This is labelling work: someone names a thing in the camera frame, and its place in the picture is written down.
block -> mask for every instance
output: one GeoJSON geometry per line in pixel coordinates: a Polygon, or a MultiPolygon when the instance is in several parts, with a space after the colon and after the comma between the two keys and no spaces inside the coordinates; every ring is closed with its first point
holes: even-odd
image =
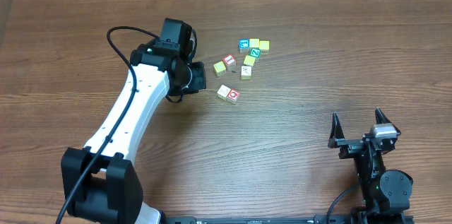
{"type": "Polygon", "coordinates": [[[239,52],[240,53],[249,52],[249,39],[239,40],[239,52]]]}
{"type": "Polygon", "coordinates": [[[256,58],[247,55],[245,57],[245,60],[243,61],[243,64],[245,64],[247,66],[254,66],[254,62],[256,62],[256,58]]]}
{"type": "Polygon", "coordinates": [[[223,58],[223,62],[226,64],[227,70],[231,70],[237,65],[237,61],[232,54],[228,54],[225,58],[223,58]]]}
{"type": "Polygon", "coordinates": [[[217,74],[217,76],[226,74],[226,66],[222,61],[219,61],[216,64],[214,64],[213,68],[215,69],[215,73],[217,74]]]}
{"type": "Polygon", "coordinates": [[[221,86],[220,89],[217,92],[217,96],[223,100],[227,99],[227,95],[229,94],[229,92],[231,91],[231,88],[227,87],[227,86],[221,86]]]}
{"type": "Polygon", "coordinates": [[[251,66],[242,66],[242,79],[249,80],[251,79],[251,66]]]}
{"type": "Polygon", "coordinates": [[[259,48],[259,39],[250,39],[249,40],[249,49],[251,48],[259,48]]]}
{"type": "Polygon", "coordinates": [[[261,40],[259,42],[259,49],[262,54],[268,54],[270,52],[270,41],[261,40]]]}
{"type": "Polygon", "coordinates": [[[256,62],[259,62],[259,58],[261,57],[261,50],[253,48],[251,49],[249,56],[256,58],[256,62]]]}
{"type": "Polygon", "coordinates": [[[240,92],[238,90],[231,89],[231,91],[227,94],[227,101],[237,104],[239,96],[240,92]]]}

wooden cube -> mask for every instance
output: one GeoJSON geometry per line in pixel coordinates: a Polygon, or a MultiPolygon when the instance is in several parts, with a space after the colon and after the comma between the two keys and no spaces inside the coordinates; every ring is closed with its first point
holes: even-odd
{"type": "Polygon", "coordinates": [[[268,54],[270,52],[270,41],[261,40],[259,42],[259,49],[262,54],[268,54]]]}
{"type": "Polygon", "coordinates": [[[223,58],[223,62],[226,64],[227,70],[231,70],[237,65],[237,61],[232,54],[228,54],[225,58],[223,58]]]}
{"type": "Polygon", "coordinates": [[[242,66],[242,79],[249,80],[251,79],[251,66],[242,66]]]}
{"type": "Polygon", "coordinates": [[[239,52],[240,53],[249,52],[249,39],[239,40],[239,52]]]}
{"type": "Polygon", "coordinates": [[[259,39],[250,39],[249,40],[249,49],[251,48],[259,48],[259,39]]]}
{"type": "Polygon", "coordinates": [[[215,69],[215,73],[217,74],[217,76],[226,74],[226,66],[222,61],[219,61],[216,64],[214,64],[213,68],[215,69]]]}
{"type": "Polygon", "coordinates": [[[251,49],[249,56],[256,58],[256,62],[259,62],[259,58],[261,57],[261,50],[253,48],[251,49]]]}
{"type": "Polygon", "coordinates": [[[254,62],[256,62],[256,57],[251,57],[251,56],[247,55],[245,57],[245,60],[243,61],[243,64],[245,64],[247,66],[254,66],[254,62]]]}
{"type": "Polygon", "coordinates": [[[217,92],[217,96],[223,100],[226,100],[227,95],[229,94],[230,91],[231,91],[231,88],[229,88],[227,86],[221,86],[217,92]]]}
{"type": "Polygon", "coordinates": [[[231,91],[227,94],[227,101],[237,104],[239,96],[240,92],[238,90],[231,89],[231,91]]]}

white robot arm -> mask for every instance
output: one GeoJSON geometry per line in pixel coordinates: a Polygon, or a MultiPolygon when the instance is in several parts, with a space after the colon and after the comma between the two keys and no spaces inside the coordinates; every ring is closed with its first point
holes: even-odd
{"type": "MultiPolygon", "coordinates": [[[[130,27],[116,29],[145,32],[130,27]]],[[[68,148],[61,159],[66,203],[56,222],[67,210],[69,215],[100,223],[159,224],[161,212],[143,202],[143,189],[133,166],[141,138],[160,101],[166,97],[174,102],[168,96],[179,96],[176,102],[180,102],[184,95],[206,88],[203,63],[191,61],[196,33],[190,25],[167,18],[160,38],[132,51],[130,64],[109,34],[107,39],[128,64],[129,75],[95,135],[81,150],[68,148]],[[135,94],[131,95],[134,81],[135,94]],[[98,172],[106,172],[106,179],[91,175],[98,172]]]]}

wooden table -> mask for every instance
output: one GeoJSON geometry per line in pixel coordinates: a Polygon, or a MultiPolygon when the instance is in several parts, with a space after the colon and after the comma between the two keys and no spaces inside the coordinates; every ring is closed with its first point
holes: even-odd
{"type": "MultiPolygon", "coordinates": [[[[325,213],[357,181],[353,161],[327,148],[331,114],[360,138],[381,107],[403,133],[384,160],[414,178],[408,214],[450,223],[451,12],[452,0],[14,0],[0,54],[0,222],[55,220],[61,156],[94,134],[126,78],[105,33],[158,34],[169,17],[196,29],[208,84],[153,115],[136,161],[146,203],[169,216],[325,213]],[[217,78],[213,64],[245,37],[270,40],[253,79],[217,78]],[[216,97],[222,84],[242,92],[237,105],[216,97]]],[[[113,39],[127,54],[149,40],[113,39]]]]}

green block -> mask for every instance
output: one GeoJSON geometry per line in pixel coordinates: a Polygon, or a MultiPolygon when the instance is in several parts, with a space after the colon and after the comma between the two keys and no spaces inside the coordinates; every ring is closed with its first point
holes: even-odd
{"type": "Polygon", "coordinates": [[[249,56],[259,59],[259,57],[261,57],[261,50],[257,48],[252,48],[249,53],[249,56]]]}

